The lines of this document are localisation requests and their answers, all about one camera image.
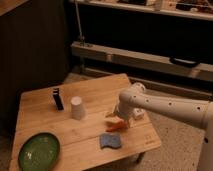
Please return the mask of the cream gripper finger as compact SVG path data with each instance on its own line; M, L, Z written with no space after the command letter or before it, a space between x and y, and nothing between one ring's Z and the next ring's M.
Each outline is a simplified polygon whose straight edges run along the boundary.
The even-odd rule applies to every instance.
M115 113L113 112L107 113L105 117L106 118L115 117Z
M130 120L124 120L124 123L126 125L126 128L130 128L131 127L131 121Z

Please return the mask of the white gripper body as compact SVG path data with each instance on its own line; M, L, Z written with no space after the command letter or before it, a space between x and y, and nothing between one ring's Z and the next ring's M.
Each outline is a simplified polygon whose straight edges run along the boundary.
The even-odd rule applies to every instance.
M120 104L117 104L114 108L113 113L117 117L119 117L125 121L128 121L133 114L133 109L131 107L121 106Z

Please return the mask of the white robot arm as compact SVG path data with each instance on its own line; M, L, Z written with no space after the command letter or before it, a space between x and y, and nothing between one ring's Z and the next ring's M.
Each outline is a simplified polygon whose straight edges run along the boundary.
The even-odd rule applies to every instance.
M119 93L118 103L107 117L118 116L128 122L137 109L203 129L205 135L197 171L213 171L213 101L149 95L145 86L136 82Z

